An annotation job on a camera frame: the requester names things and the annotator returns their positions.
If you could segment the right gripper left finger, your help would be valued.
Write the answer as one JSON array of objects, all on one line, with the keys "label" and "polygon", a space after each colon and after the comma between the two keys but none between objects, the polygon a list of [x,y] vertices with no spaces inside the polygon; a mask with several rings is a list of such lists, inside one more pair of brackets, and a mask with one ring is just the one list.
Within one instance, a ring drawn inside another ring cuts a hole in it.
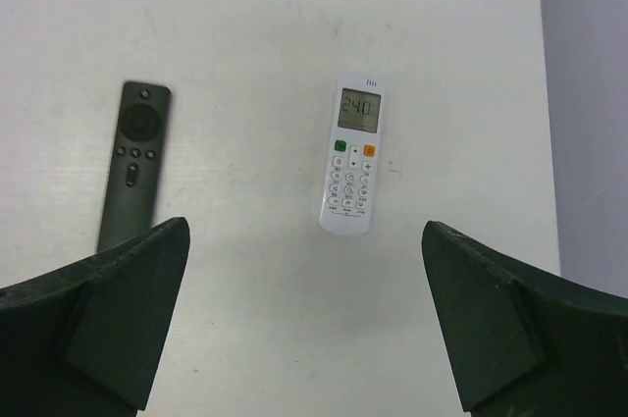
[{"label": "right gripper left finger", "polygon": [[1,290],[4,416],[145,410],[190,247],[183,217]]}]

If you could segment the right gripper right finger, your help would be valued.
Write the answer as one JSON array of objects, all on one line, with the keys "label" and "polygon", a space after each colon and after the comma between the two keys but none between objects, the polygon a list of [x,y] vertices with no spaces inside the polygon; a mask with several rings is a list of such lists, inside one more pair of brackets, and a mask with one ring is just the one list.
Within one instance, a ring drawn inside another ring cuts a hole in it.
[{"label": "right gripper right finger", "polygon": [[442,223],[426,275],[464,411],[624,416],[627,301],[497,252]]}]

